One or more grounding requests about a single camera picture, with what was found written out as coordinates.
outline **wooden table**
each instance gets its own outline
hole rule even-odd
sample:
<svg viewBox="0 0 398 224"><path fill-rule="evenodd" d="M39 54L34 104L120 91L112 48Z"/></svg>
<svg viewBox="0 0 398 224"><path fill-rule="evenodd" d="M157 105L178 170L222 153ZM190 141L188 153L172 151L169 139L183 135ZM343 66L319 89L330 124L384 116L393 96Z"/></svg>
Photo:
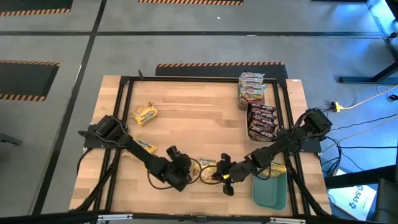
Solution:
<svg viewBox="0 0 398 224"><path fill-rule="evenodd" d="M112 114L120 76L104 76L96 103L93 122L104 115ZM296 120L306 109L303 86L300 80L287 80L292 114ZM279 90L284 122L287 122L282 89ZM153 101L159 115L140 128L129 117L127 125L132 136L158 146L158 156L167 157L166 149L177 149L193 158L220 160L222 152L233 161L259 145L245 137L245 111L237 109L235 83L203 82L134 82L130 110L148 101ZM267 105L275 106L272 85L266 88ZM100 175L104 149L92 150L81 162L70 208L79 206L93 190ZM314 154L301 153L305 183L315 200L330 213L329 201L323 181L320 161ZM284 163L282 154L275 161ZM258 207L251 198L252 177L234 184L235 195L223 193L223 186L206 185L199 181L188 185L183 192L175 189L156 190L147 180L142 162L130 156L122 156L116 180L112 212L174 213L207 215L278 215L291 216L292 209L287 197L285 209L280 211ZM151 178L156 186L165 186ZM104 208L108 186L105 186L100 208ZM296 186L298 209L302 213L300 191Z"/></svg>

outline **gray floor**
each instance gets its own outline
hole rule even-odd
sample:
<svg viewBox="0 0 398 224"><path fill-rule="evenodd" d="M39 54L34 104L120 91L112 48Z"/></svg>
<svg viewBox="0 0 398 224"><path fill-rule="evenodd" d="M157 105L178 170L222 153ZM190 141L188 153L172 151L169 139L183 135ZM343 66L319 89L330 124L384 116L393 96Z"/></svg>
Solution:
<svg viewBox="0 0 398 224"><path fill-rule="evenodd" d="M54 15L48 16L48 20L16 17L17 22L6 18L0 19L0 30L91 30L100 1L75 2L72 12L58 22L52 19L58 19ZM307 0L247 0L241 9L239 6L139 4L136 1L115 0L108 1L99 29L377 32L364 4ZM87 41L88 37L0 38L1 58L61 63L45 102L0 101L0 129L24 140L21 147L0 144L2 217L30 212ZM289 78L302 79L308 107L326 108L330 101L349 106L377 93L377 85L339 84L336 77L370 77L391 64L393 59L381 38L97 37L44 212L68 209L76 162L83 144L77 131L86 129L90 123L103 75L137 75L138 69L144 75L154 75L158 63L237 61L284 62ZM397 103L390 103L385 96L381 96L353 110L330 113L329 117L338 127L394 114L397 109ZM334 131L329 136L341 139L375 124ZM393 120L368 133L347 139L342 145L396 145L398 131L393 127L397 124L398 119ZM330 144L322 142L323 148ZM389 149L347 149L345 153L363 169L391 165L396 154ZM323 158L331 159L336 155L336 149L332 148L324 153ZM345 158L341 166L358 171Z"/></svg>

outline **plastic tray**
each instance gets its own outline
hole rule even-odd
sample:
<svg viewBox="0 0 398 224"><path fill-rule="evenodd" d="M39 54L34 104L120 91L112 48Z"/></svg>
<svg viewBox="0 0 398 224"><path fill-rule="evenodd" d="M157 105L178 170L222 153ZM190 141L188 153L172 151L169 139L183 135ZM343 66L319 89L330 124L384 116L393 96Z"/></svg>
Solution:
<svg viewBox="0 0 398 224"><path fill-rule="evenodd" d="M282 210L286 206L287 197L287 174L286 172L271 177L268 180L260 180L253 177L253 202L263 208Z"/></svg>

